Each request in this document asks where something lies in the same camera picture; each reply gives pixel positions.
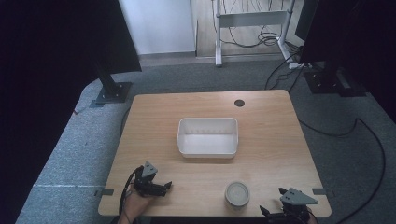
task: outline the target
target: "round container lid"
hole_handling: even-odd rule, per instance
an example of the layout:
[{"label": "round container lid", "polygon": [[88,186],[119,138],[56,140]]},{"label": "round container lid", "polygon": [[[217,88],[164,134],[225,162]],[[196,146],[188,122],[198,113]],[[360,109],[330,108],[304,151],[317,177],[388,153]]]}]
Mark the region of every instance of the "round container lid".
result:
[{"label": "round container lid", "polygon": [[244,206],[250,199],[250,193],[245,184],[233,182],[227,187],[225,197],[234,206]]}]

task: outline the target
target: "black monitor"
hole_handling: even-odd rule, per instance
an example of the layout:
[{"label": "black monitor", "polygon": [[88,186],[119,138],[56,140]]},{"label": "black monitor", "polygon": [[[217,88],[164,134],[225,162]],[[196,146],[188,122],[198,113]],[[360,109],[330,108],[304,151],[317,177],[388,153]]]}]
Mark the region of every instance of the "black monitor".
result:
[{"label": "black monitor", "polygon": [[305,0],[295,34],[304,40],[299,63],[321,64],[321,71],[304,73],[313,93],[364,95],[343,69],[344,43],[357,22],[364,0]]}]

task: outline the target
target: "black panel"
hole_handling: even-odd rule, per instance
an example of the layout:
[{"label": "black panel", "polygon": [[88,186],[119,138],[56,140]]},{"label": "black panel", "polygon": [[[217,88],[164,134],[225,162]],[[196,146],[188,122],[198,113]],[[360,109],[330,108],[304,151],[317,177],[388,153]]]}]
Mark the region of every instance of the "black panel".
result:
[{"label": "black panel", "polygon": [[13,223],[85,86],[140,65],[117,0],[0,2],[1,221]]}]

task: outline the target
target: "gray carpet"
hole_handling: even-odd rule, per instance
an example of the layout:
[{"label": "gray carpet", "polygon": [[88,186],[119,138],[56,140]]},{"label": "gray carpet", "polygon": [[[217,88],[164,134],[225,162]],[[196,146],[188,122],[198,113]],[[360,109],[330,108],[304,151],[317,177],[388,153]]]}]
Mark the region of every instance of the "gray carpet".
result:
[{"label": "gray carpet", "polygon": [[[58,145],[32,186],[17,223],[109,223],[112,217],[97,213],[98,192],[106,184],[117,151],[122,118],[137,94],[263,90],[266,79],[281,62],[225,63],[222,68],[216,68],[213,63],[195,63],[144,67],[141,73],[116,74],[113,75],[116,81],[134,83],[127,102],[101,108],[90,108],[102,87],[100,81],[94,81],[81,94],[76,105],[78,113],[71,115]],[[284,66],[277,74],[288,71]],[[280,81],[276,89],[288,90],[297,74]],[[268,86],[272,87],[275,80],[276,76]],[[345,223],[394,223],[391,205],[396,202],[393,194],[396,125],[374,97],[313,95],[303,75],[299,76],[290,97],[298,118],[323,132],[346,133],[353,127],[355,118],[373,130],[386,153],[385,176],[372,201]],[[363,204],[375,189],[383,164],[380,146],[361,122],[343,137],[320,134],[304,125],[302,128],[332,207],[332,215],[320,218],[319,223],[336,223]],[[156,217],[151,220],[151,223],[184,222],[228,223],[230,219],[194,221]]]}]

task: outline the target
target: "metal stand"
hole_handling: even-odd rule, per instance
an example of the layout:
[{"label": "metal stand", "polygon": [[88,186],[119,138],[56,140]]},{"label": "metal stand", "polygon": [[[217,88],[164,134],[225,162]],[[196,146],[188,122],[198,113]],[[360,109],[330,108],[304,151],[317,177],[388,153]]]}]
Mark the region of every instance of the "metal stand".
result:
[{"label": "metal stand", "polygon": [[125,103],[132,82],[115,82],[110,74],[106,73],[99,65],[94,64],[94,69],[103,84],[96,100],[92,101],[90,107],[102,107],[104,104]]},{"label": "metal stand", "polygon": [[220,28],[238,27],[238,26],[256,26],[256,25],[282,25],[282,35],[277,41],[283,57],[287,63],[293,63],[289,51],[285,47],[285,38],[289,30],[291,15],[293,13],[295,0],[291,0],[290,6],[286,11],[269,11],[269,12],[254,12],[243,14],[226,14],[220,15],[220,1],[217,1],[216,14],[216,66],[221,67],[221,38]]}]

